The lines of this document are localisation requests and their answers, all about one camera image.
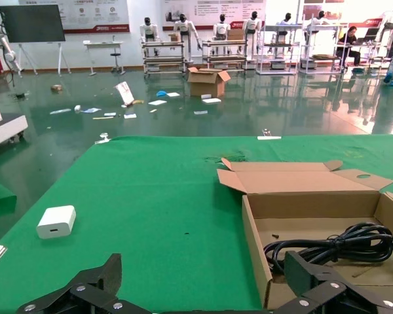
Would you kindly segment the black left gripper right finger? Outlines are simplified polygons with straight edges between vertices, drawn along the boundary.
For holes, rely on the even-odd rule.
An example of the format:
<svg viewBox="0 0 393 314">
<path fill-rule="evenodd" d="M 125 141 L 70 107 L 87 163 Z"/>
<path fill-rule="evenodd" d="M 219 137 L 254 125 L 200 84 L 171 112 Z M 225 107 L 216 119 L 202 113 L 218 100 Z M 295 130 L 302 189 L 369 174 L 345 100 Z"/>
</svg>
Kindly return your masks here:
<svg viewBox="0 0 393 314">
<path fill-rule="evenodd" d="M 353 285 L 332 268 L 308 263 L 295 251 L 285 254 L 284 275 L 296 298 L 275 313 L 393 313 L 393 300 Z"/>
</svg>

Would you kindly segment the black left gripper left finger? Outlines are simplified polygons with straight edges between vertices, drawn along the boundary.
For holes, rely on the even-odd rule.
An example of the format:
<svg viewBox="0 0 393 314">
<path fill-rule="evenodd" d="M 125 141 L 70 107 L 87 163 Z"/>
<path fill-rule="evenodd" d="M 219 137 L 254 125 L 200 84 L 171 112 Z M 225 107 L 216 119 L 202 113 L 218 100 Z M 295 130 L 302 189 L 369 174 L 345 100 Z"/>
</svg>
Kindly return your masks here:
<svg viewBox="0 0 393 314">
<path fill-rule="evenodd" d="M 17 313 L 148 313 L 121 300 L 121 254 L 113 253 L 99 267 L 80 271 L 64 287 L 21 305 Z"/>
</svg>

